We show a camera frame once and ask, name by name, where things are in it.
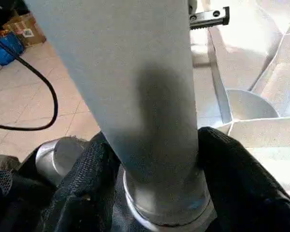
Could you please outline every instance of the metal rod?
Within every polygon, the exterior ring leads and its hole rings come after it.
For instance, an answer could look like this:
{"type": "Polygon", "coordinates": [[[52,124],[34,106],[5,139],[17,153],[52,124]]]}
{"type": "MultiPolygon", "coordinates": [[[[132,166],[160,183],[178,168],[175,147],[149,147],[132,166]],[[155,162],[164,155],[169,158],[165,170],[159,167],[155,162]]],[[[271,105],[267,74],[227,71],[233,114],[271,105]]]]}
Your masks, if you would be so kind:
{"type": "Polygon", "coordinates": [[[137,210],[186,224],[208,204],[197,170],[187,3],[27,1],[126,170],[137,210]]]}

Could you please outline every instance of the metal bracket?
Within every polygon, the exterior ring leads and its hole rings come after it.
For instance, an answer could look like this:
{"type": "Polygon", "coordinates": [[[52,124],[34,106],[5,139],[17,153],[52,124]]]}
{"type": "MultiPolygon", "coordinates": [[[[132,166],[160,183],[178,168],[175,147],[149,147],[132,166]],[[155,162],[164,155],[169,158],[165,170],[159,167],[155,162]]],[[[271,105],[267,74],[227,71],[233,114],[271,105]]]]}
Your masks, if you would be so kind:
{"type": "Polygon", "coordinates": [[[190,15],[190,29],[209,28],[216,25],[228,25],[230,21],[229,6],[219,10],[204,11],[190,15]]]}

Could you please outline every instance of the black glove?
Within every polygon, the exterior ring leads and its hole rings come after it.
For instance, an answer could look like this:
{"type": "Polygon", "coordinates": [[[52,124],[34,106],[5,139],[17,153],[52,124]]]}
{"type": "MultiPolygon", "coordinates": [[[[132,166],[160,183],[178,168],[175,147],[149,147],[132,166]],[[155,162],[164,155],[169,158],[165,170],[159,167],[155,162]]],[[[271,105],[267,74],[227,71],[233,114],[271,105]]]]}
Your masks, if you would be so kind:
{"type": "Polygon", "coordinates": [[[199,166],[222,231],[290,232],[290,197],[238,142],[205,127],[199,136],[199,166]]]}

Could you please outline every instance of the sticker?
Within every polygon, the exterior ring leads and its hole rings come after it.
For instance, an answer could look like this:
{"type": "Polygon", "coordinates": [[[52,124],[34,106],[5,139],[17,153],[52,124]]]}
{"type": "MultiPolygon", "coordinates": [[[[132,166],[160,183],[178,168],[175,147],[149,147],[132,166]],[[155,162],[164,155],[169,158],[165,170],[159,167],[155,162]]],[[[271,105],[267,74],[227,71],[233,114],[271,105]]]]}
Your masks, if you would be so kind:
{"type": "Polygon", "coordinates": [[[26,28],[26,29],[23,30],[23,36],[25,38],[27,38],[27,37],[34,37],[34,34],[33,34],[33,32],[32,32],[31,29],[26,28]]]}

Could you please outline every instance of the blue bag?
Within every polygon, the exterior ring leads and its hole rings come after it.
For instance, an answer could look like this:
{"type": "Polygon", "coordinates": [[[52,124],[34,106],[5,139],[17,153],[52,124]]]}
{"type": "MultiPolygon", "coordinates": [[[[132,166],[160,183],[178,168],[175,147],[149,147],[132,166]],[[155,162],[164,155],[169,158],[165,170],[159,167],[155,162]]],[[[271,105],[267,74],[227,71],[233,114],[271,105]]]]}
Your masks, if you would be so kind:
{"type": "MultiPolygon", "coordinates": [[[[8,33],[5,37],[0,38],[0,41],[19,55],[25,50],[23,44],[12,32],[8,33]]],[[[13,60],[14,57],[0,47],[0,65],[7,65],[13,60]]]]}

